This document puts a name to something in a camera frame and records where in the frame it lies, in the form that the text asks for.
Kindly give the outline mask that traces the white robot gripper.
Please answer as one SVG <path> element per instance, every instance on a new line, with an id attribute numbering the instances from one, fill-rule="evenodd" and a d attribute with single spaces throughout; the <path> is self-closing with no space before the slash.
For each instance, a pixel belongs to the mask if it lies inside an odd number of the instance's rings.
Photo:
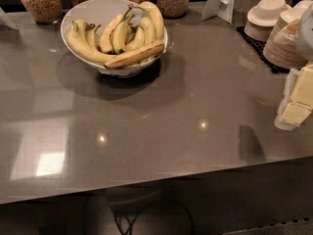
<path id="1" fill-rule="evenodd" d="M 299 21 L 295 46 L 303 58 L 313 60 L 313 5 L 304 11 Z M 293 130 L 313 113 L 312 64 L 301 70 L 290 70 L 283 95 L 274 123 L 280 129 Z"/>

